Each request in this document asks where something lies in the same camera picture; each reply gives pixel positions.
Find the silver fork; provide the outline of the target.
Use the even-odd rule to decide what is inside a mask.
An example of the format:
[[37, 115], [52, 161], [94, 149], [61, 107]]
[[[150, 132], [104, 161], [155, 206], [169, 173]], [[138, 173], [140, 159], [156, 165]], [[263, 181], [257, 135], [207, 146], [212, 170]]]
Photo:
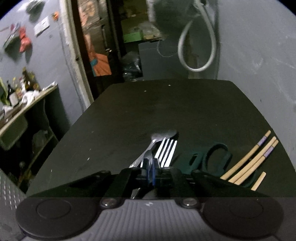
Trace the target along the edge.
[[158, 161], [160, 168], [170, 166], [177, 143], [178, 141], [173, 138], [164, 138], [161, 141], [161, 144], [154, 155], [154, 158]]

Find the silver spoon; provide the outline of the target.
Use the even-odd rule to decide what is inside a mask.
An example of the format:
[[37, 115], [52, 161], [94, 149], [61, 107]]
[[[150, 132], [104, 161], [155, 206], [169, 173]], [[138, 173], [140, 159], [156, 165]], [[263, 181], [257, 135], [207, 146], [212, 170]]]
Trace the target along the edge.
[[155, 143], [162, 141], [165, 138], [172, 138], [178, 133], [175, 129], [166, 130], [164, 132], [151, 134], [151, 142], [148, 147], [142, 152], [142, 154], [129, 166], [130, 168], [137, 167], [143, 160], [146, 151], [150, 150]]

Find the wooden chopstick plain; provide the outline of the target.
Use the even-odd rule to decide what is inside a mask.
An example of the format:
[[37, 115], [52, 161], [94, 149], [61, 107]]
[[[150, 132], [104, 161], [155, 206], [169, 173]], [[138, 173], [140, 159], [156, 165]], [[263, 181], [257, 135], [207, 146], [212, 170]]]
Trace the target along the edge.
[[252, 186], [251, 190], [252, 191], [256, 191], [258, 189], [258, 187], [260, 186], [260, 184], [262, 183], [262, 181], [264, 180], [265, 177], [266, 177], [266, 173], [265, 172], [262, 172], [261, 175], [259, 176], [259, 178], [256, 180], [256, 182]]

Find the blue handled peeler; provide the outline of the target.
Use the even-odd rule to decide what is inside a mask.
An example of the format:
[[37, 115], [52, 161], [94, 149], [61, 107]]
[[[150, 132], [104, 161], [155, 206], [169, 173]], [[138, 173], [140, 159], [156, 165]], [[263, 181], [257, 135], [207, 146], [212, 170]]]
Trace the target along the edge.
[[[145, 184], [151, 184], [153, 177], [152, 177], [152, 168], [154, 165], [154, 161], [153, 161], [153, 156], [152, 156], [152, 151], [148, 150], [145, 152], [144, 154], [144, 158], [143, 158], [143, 167], [144, 170], [146, 171], [146, 177], [145, 177]], [[142, 190], [141, 187], [134, 189], [132, 191], [131, 194], [131, 199], [135, 199], [138, 195], [138, 193]]]

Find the wooden chopstick purple band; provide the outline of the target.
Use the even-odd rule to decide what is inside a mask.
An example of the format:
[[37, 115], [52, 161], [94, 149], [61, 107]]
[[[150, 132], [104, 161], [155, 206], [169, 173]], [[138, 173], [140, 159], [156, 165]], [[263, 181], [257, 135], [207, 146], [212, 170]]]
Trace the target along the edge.
[[229, 177], [231, 177], [246, 161], [248, 161], [251, 158], [251, 156], [266, 141], [266, 139], [269, 137], [270, 134], [271, 134], [271, 130], [268, 130], [266, 134], [259, 140], [259, 142], [237, 164], [235, 164], [230, 170], [228, 170], [220, 178], [222, 180], [227, 180]]

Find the white perforated utensil basket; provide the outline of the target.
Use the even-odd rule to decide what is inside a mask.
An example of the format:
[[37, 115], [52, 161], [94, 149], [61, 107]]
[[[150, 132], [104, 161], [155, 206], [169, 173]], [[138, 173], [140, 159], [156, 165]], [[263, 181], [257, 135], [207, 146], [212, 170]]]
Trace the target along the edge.
[[23, 240], [16, 221], [16, 208], [26, 195], [1, 170], [1, 240]]

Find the kitchen counter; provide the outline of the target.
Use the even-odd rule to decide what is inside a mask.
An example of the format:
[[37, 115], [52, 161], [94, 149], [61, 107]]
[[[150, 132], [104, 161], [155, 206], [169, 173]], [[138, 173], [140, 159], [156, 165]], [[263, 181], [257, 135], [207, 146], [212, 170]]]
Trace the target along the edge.
[[17, 112], [2, 128], [0, 131], [1, 137], [4, 135], [4, 133], [13, 125], [13, 123], [23, 114], [25, 114], [29, 109], [31, 109], [35, 104], [40, 102], [43, 98], [45, 98], [47, 95], [49, 95], [51, 92], [53, 92], [55, 89], [57, 89], [58, 86], [53, 86], [45, 91], [41, 91], [40, 94], [35, 97], [35, 99], [27, 106], [21, 108], [19, 112]]

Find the white cloth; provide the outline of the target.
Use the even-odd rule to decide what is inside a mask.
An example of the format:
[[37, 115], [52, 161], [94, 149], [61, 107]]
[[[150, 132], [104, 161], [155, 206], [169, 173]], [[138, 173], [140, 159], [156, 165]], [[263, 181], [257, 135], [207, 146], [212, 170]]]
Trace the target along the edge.
[[40, 92], [37, 90], [27, 91], [22, 97], [21, 105], [29, 106], [39, 95]]

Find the brown tall bottle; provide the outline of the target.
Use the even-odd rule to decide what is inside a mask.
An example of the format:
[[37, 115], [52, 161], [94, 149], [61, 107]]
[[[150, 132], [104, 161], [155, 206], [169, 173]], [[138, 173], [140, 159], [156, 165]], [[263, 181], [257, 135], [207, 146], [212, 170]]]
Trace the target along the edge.
[[36, 82], [34, 82], [34, 80], [29, 76], [26, 68], [23, 68], [22, 71], [23, 74], [23, 81], [25, 84], [25, 89], [26, 91], [34, 91], [34, 90], [38, 90], [38, 85], [36, 84]]

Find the dark glass bottle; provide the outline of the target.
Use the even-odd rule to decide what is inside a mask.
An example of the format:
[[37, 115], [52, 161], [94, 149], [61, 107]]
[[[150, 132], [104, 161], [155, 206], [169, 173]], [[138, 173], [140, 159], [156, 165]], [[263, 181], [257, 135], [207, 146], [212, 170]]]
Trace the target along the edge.
[[11, 103], [11, 106], [16, 106], [19, 103], [18, 96], [15, 92], [15, 90], [11, 87], [11, 85], [8, 83], [8, 99]]

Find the green box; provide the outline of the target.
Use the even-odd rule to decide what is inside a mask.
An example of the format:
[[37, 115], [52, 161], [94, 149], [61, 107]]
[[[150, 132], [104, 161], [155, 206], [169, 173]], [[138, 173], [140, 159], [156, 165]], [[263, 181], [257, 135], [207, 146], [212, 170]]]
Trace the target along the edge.
[[123, 35], [124, 43], [131, 43], [143, 40], [143, 35], [141, 31], [128, 33]]

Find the grey plastic bag hanging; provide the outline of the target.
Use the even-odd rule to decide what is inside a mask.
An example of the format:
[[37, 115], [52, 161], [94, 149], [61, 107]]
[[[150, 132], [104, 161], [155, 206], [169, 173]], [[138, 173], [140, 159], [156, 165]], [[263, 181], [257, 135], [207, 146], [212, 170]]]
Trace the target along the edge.
[[185, 25], [200, 15], [194, 1], [146, 1], [146, 4], [149, 21], [162, 39], [179, 36]]

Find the red plastic bag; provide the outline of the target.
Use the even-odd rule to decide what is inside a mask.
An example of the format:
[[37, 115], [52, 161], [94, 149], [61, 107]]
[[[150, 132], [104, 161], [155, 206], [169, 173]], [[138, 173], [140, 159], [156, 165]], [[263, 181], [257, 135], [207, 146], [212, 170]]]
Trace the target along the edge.
[[23, 53], [23, 52], [27, 51], [27, 49], [31, 48], [32, 42], [26, 34], [25, 27], [20, 27], [19, 33], [20, 33], [20, 41], [21, 41], [20, 53]]

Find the black handled scissors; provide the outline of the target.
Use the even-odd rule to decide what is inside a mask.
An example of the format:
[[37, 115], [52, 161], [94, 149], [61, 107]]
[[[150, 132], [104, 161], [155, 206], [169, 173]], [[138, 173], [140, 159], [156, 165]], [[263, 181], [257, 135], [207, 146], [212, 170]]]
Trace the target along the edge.
[[199, 148], [191, 154], [173, 157], [171, 166], [184, 174], [193, 171], [203, 172], [215, 177], [222, 177], [232, 159], [232, 153], [223, 143], [216, 143], [209, 148]]

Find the door frame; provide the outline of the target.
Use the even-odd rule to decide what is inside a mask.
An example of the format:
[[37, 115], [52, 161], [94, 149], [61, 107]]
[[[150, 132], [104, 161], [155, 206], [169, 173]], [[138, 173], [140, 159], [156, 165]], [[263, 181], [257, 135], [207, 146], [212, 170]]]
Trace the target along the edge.
[[94, 99], [87, 80], [87, 75], [83, 65], [80, 47], [75, 29], [71, 1], [59, 1], [61, 10], [62, 32], [70, 53], [70, 68], [74, 74], [74, 85], [78, 91], [84, 110], [88, 109]]

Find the white wall switch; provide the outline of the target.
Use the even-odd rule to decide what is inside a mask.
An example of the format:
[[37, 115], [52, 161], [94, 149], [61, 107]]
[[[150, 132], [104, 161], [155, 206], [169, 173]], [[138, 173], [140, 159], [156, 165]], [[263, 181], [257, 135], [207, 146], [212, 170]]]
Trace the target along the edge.
[[43, 20], [41, 20], [39, 23], [37, 23], [34, 26], [34, 34], [35, 36], [39, 36], [42, 32], [44, 32], [48, 27], [50, 26], [49, 23], [49, 17], [46, 16]]

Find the wall rack shelf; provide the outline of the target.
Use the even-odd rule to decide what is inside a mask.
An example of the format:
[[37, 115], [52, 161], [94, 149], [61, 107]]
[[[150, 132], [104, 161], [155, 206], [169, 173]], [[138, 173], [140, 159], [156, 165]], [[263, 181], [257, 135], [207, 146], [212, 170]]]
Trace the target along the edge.
[[15, 42], [20, 37], [20, 27], [21, 23], [17, 22], [16, 24], [11, 24], [10, 26], [10, 35], [3, 44], [3, 49], [7, 49], [10, 44]]

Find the orange wall plug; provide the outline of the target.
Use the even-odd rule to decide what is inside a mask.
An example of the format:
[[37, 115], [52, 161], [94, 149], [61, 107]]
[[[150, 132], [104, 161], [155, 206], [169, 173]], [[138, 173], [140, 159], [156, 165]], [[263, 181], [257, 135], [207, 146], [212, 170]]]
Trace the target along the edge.
[[52, 18], [54, 21], [57, 21], [59, 19], [59, 12], [58, 11], [55, 11], [53, 14], [52, 14]]

